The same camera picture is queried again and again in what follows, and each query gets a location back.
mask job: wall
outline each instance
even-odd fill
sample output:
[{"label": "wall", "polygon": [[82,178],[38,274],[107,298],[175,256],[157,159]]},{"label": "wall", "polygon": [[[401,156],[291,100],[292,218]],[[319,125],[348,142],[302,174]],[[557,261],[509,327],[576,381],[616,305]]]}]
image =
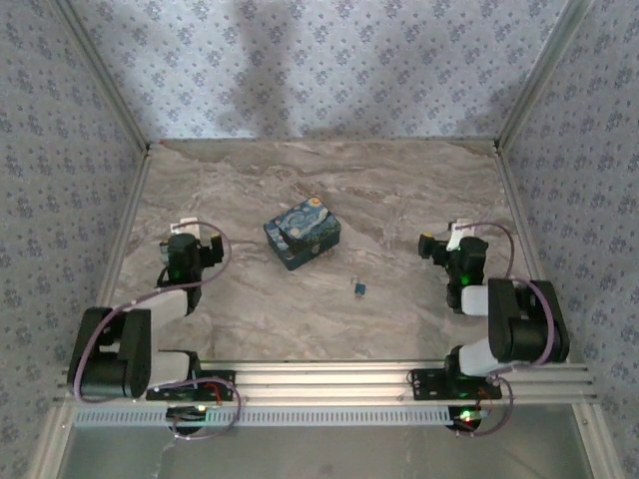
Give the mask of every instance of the wall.
[{"label": "wall", "polygon": [[574,348],[639,477],[639,5],[595,3],[507,152]]},{"label": "wall", "polygon": [[147,135],[497,135],[565,0],[72,2]]},{"label": "wall", "polygon": [[0,477],[31,459],[140,158],[38,1],[0,8]]}]

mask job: gray marble floor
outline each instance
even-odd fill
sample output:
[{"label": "gray marble floor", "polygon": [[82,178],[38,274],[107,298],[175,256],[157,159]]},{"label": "gray marble floor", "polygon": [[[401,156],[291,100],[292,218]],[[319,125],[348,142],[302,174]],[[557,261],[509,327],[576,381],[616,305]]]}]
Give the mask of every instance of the gray marble floor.
[{"label": "gray marble floor", "polygon": [[[318,196],[342,225],[332,251],[290,272],[263,224]],[[445,142],[220,143],[154,146],[114,303],[148,291],[169,223],[198,217],[233,244],[229,269],[198,309],[161,330],[161,346],[217,359],[435,358],[486,333],[454,314],[443,268],[416,253],[420,233],[446,238],[457,218],[514,224],[486,150]],[[486,274],[509,246],[494,228]],[[526,268],[517,243],[514,273]],[[352,276],[366,284],[356,300]]]}]

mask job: black mounting plate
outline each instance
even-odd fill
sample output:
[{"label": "black mounting plate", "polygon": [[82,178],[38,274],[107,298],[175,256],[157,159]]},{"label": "black mounting plate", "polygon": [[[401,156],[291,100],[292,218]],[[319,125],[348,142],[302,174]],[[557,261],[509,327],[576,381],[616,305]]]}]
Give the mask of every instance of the black mounting plate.
[{"label": "black mounting plate", "polygon": [[[199,377],[219,377],[234,385],[236,383],[236,372],[231,370],[202,369],[195,374],[195,378]],[[216,401],[216,389],[213,384],[218,387],[220,398],[223,402],[233,401],[233,391],[217,382],[201,383],[198,384],[197,388],[195,386],[184,386],[176,387],[175,389],[160,389],[159,391],[149,389],[147,391],[147,401]]]},{"label": "black mounting plate", "polygon": [[415,401],[476,401],[485,400],[486,396],[501,399],[501,388],[484,377],[457,376],[452,380],[444,369],[413,369],[408,373],[408,379]]}]

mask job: aluminum frame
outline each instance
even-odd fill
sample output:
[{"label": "aluminum frame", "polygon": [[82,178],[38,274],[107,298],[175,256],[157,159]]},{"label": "aluminum frame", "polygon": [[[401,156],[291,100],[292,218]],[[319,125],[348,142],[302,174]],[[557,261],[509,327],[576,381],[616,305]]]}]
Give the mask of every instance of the aluminum frame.
[{"label": "aluminum frame", "polygon": [[[97,302],[109,304],[124,258],[125,245],[138,209],[146,182],[150,157],[145,155],[136,174],[134,188],[109,259]],[[530,228],[525,220],[514,177],[501,154],[495,155],[497,170],[504,184],[522,250],[531,276],[546,278],[537,255]],[[416,367],[440,367],[441,361],[281,361],[205,363],[210,368],[231,368],[238,372],[237,383],[248,401],[256,407],[291,406],[396,406],[406,408],[422,405],[412,399],[406,374]],[[590,468],[596,479],[623,479],[621,464],[605,424],[601,406],[587,366],[580,363],[548,365],[506,375],[513,383],[518,404],[572,404]],[[446,402],[455,404],[458,401]],[[144,400],[117,400],[110,406],[127,405],[135,410],[157,409],[158,403]],[[62,467],[65,450],[73,437],[74,419],[81,406],[70,397],[60,398],[47,416],[34,460],[27,475],[32,479],[56,477]]]}]

